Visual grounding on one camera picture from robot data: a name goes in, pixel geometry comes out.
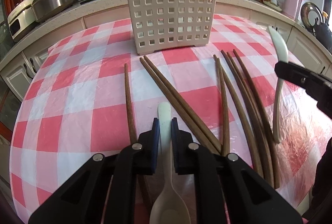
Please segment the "red white checkered tablecloth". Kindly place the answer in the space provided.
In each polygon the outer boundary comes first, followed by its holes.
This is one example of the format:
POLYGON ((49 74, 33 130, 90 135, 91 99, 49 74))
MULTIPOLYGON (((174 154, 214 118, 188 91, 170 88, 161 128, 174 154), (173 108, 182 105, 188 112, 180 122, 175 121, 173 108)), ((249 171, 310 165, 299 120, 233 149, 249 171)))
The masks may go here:
MULTIPOLYGON (((271 116, 277 56, 269 34, 254 23, 215 15, 205 46, 149 55, 216 136, 222 119, 213 56, 232 51, 239 54, 271 116)), ((140 62, 129 19, 78 32, 50 48, 24 96, 11 142, 11 192, 22 221, 94 153, 112 155, 129 145, 125 69, 136 130, 142 133, 151 129, 165 96, 140 62)), ((314 182, 331 138, 331 119, 305 90, 286 82, 280 127, 278 191, 296 207, 314 182)))

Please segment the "kitchen countertop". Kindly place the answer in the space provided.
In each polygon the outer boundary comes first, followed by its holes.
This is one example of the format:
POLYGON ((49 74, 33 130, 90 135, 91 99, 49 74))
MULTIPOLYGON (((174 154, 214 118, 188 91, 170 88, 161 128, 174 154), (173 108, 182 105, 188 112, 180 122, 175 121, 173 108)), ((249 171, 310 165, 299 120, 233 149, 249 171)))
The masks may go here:
MULTIPOLYGON (((52 17, 48 21, 42 23, 40 26, 33 29, 29 34, 27 34, 19 43, 17 43, 1 60, 1 69, 3 69, 13 58, 15 58, 19 53, 21 53, 28 46, 38 41, 40 38, 46 36, 47 34, 77 20, 85 19, 89 16, 94 16, 97 14, 102 14, 103 12, 110 11, 112 9, 118 9, 128 6, 127 0, 93 0, 91 2, 85 3, 83 5, 75 5, 66 9, 62 13, 52 17)), ((307 38, 309 38, 316 46, 316 50, 324 54, 329 64, 331 64, 331 53, 314 37, 312 36, 304 27, 298 24, 296 21, 288 18, 287 16, 267 7, 264 4, 259 3, 254 0, 217 0, 216 9, 224 8, 222 13, 231 16, 240 16, 240 14, 235 13, 231 8, 243 9, 242 13, 247 19, 250 17, 253 11, 261 13, 263 15, 270 16, 272 18, 278 19, 284 23, 294 26, 307 38)))

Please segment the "beige perforated utensil basket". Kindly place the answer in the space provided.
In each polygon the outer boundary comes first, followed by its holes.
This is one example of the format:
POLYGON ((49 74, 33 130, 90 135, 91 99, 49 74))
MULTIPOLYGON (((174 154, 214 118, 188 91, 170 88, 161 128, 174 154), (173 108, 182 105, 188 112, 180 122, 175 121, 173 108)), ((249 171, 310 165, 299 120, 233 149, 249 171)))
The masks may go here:
POLYGON ((139 55, 209 42, 216 0, 127 0, 139 55))

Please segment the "white lower cabinets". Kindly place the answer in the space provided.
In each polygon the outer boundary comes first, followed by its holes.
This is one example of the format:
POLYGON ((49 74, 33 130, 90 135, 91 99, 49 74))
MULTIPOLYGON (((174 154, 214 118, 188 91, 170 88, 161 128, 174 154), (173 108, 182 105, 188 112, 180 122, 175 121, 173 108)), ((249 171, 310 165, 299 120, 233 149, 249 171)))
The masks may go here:
MULTIPOLYGON (((223 14, 224 8, 216 9, 217 14, 223 14)), ((243 9, 231 8, 235 13, 244 17, 243 9)), ((113 22, 129 17, 128 7, 112 9, 102 14, 89 16, 85 19, 71 22, 34 42, 15 58, 13 58, 3 69, 1 76, 14 95, 22 100, 30 85, 31 79, 28 75, 34 76, 48 56, 48 49, 59 40, 70 38, 71 35, 84 29, 99 26, 107 22, 113 22)), ((261 13, 253 11, 248 18, 253 23, 266 29, 267 26, 275 26, 285 39, 288 49, 302 64, 311 70, 321 72, 331 77, 331 64, 328 63, 324 54, 316 50, 315 44, 302 34, 297 28, 261 13)))

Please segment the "black kettle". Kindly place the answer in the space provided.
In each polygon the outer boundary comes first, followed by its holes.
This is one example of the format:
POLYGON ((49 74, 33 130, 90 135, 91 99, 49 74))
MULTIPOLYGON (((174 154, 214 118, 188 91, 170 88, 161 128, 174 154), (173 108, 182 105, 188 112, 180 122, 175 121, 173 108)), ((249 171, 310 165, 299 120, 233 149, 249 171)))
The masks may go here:
POLYGON ((314 35, 325 48, 331 46, 331 31, 327 24, 320 22, 318 18, 315 18, 314 35))

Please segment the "white small cooker appliance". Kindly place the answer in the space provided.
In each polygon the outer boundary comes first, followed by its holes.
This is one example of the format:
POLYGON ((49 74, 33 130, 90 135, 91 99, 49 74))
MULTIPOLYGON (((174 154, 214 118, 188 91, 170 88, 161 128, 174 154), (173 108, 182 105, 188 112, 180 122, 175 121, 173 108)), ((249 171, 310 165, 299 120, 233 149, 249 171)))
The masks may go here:
POLYGON ((37 25, 32 11, 32 3, 33 0, 24 0, 16 5, 8 15, 9 31, 15 43, 19 42, 37 25))

